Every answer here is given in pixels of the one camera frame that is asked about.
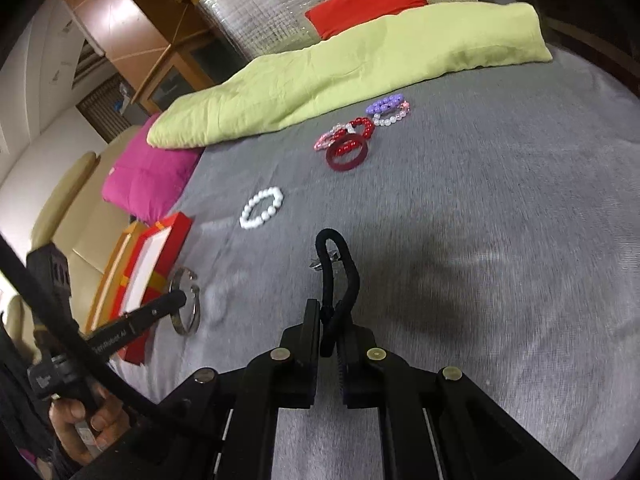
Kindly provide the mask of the person's left hand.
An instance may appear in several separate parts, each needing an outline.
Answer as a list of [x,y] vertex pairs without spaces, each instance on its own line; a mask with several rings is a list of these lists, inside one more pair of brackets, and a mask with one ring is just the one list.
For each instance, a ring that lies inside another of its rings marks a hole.
[[67,456],[86,466],[93,457],[78,434],[76,426],[85,422],[96,439],[96,447],[104,451],[130,429],[129,416],[124,404],[100,384],[93,387],[97,408],[86,410],[75,399],[58,398],[50,405],[49,417],[56,437]]

